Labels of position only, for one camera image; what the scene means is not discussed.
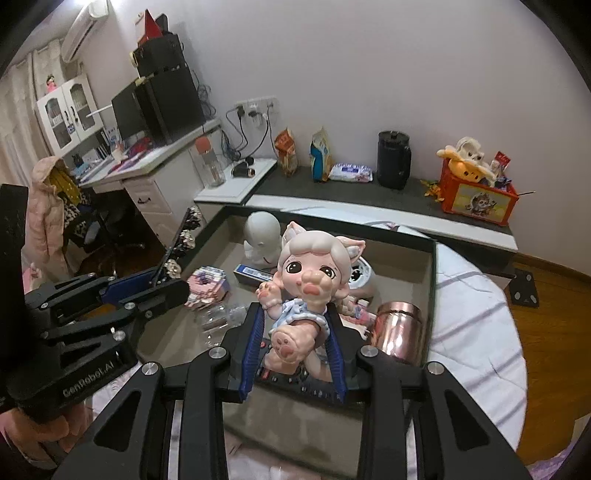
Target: air conditioner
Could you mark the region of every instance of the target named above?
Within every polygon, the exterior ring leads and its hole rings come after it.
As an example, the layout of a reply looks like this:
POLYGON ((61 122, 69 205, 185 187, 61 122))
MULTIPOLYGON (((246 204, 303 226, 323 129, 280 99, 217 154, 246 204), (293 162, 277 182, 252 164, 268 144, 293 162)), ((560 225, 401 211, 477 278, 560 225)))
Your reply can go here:
POLYGON ((61 57, 66 63, 80 56, 88 39, 105 23, 108 16, 107 0, 95 0, 81 10, 61 44, 61 57))

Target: stuffed toy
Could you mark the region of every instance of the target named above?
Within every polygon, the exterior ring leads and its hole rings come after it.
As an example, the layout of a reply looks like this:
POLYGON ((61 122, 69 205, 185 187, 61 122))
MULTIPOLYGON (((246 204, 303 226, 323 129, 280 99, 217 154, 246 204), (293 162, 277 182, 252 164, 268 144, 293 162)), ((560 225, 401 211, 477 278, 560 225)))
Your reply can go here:
POLYGON ((439 150, 437 156, 448 158, 449 169, 460 179, 472 183, 479 183, 482 179, 494 182, 496 179, 491 168, 482 160, 484 153, 480 151, 480 144, 471 137, 462 138, 456 147, 448 145, 439 150))

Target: dark gray countertop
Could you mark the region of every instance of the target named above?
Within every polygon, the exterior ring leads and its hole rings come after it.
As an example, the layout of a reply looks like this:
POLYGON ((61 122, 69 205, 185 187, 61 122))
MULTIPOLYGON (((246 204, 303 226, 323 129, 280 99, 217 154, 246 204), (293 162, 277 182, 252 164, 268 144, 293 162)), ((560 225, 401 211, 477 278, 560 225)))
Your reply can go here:
POLYGON ((421 184, 419 179, 413 178, 408 179, 408 183, 402 191, 382 187, 375 179, 372 183, 349 183, 345 181, 315 183, 312 181, 310 169, 300 167, 290 178, 283 175, 281 168, 276 168, 259 184, 253 194, 370 205, 445 218, 454 222, 466 223, 512 235, 508 226, 499 226, 484 220, 445 213, 433 197, 425 197, 426 191, 426 186, 421 184))

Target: storage box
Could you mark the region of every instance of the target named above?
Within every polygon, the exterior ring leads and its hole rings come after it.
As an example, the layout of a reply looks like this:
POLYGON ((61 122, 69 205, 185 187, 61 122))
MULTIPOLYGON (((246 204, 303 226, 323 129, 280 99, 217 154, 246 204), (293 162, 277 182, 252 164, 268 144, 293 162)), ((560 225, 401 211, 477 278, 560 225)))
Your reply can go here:
POLYGON ((443 211, 507 225, 513 207, 519 200, 513 185, 509 184, 506 192, 462 180, 452 173, 448 163, 448 158, 443 160, 439 181, 441 196, 445 198, 441 203, 443 211))

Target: doll foot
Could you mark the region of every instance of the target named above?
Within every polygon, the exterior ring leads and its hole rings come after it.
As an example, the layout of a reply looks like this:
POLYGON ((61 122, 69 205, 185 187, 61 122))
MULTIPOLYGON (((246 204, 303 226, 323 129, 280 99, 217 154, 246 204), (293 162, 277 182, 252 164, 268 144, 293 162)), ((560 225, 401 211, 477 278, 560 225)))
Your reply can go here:
POLYGON ((265 368, 285 375, 293 375, 296 373, 299 364, 299 362, 294 364, 284 362, 281 358, 279 358, 279 355, 277 355, 275 350, 271 350, 268 354, 266 354, 265 359, 263 360, 263 365, 265 368))
POLYGON ((314 349, 315 338, 304 325, 281 325, 271 335, 273 351, 283 361, 298 364, 314 349))

